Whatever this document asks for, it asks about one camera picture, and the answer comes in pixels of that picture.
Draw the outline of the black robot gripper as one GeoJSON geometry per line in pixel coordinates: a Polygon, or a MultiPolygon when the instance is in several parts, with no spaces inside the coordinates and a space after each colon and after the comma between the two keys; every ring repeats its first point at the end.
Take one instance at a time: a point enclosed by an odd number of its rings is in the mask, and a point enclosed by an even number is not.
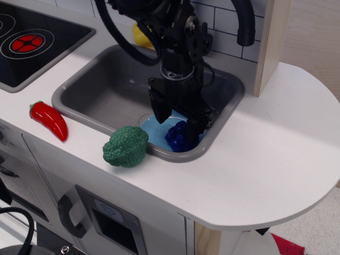
{"type": "Polygon", "coordinates": [[[161,78],[150,77],[149,96],[151,106],[158,123],[164,123],[177,111],[184,115],[186,122],[186,140],[194,143],[211,124],[212,109],[202,97],[202,89],[212,83],[204,84],[204,66],[191,68],[184,77],[160,68],[161,78]]]}

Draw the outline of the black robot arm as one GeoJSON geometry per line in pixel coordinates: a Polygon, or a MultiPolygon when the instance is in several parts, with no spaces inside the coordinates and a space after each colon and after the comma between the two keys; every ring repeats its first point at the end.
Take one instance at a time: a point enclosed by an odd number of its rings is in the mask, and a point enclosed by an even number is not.
{"type": "Polygon", "coordinates": [[[211,125],[211,108],[201,90],[204,70],[210,66],[203,57],[211,49],[207,25],[199,25],[190,1],[96,1],[99,15],[120,47],[146,66],[160,65],[161,78],[149,78],[149,96],[156,120],[165,122],[172,111],[187,117],[186,138],[195,142],[211,125]],[[139,52],[120,33],[107,5],[136,21],[140,31],[156,50],[156,58],[139,52]]]}

